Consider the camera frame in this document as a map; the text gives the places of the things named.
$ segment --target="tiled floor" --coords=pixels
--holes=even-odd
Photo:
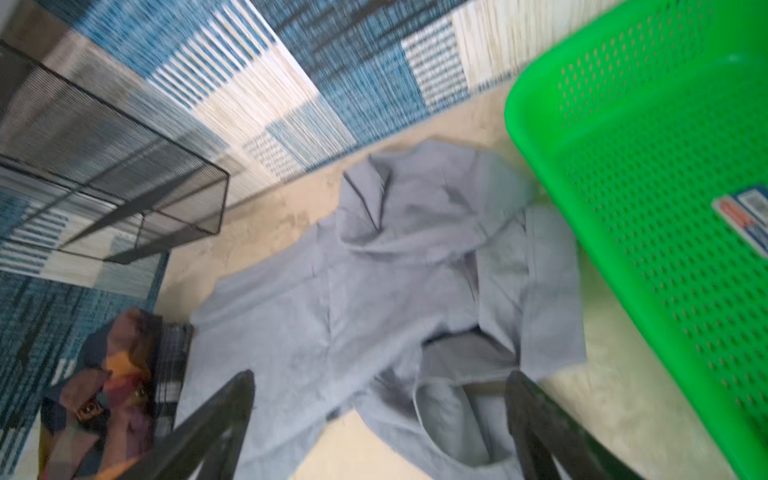
[[[173,252],[157,313],[186,321],[216,280],[291,245],[336,207],[342,171],[373,151],[440,138],[490,148],[525,167],[504,128],[509,87],[504,84],[231,211],[220,236]],[[687,400],[583,253],[581,272],[589,361],[545,381],[547,391],[645,478],[734,478]],[[294,478],[425,476],[351,413],[328,426]]]

